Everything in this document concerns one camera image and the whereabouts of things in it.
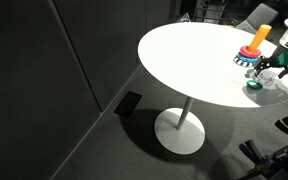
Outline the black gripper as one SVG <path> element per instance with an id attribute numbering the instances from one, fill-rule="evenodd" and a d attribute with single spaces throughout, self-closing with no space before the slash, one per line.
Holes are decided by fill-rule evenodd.
<path id="1" fill-rule="evenodd" d="M 268 69 L 277 66 L 278 66 L 278 60 L 276 58 L 261 57 L 253 64 L 253 68 L 255 70 L 254 75 L 257 76 L 263 69 Z M 284 69 L 278 74 L 278 78 L 282 79 L 287 74 L 288 74 L 288 66 L 285 66 Z"/>

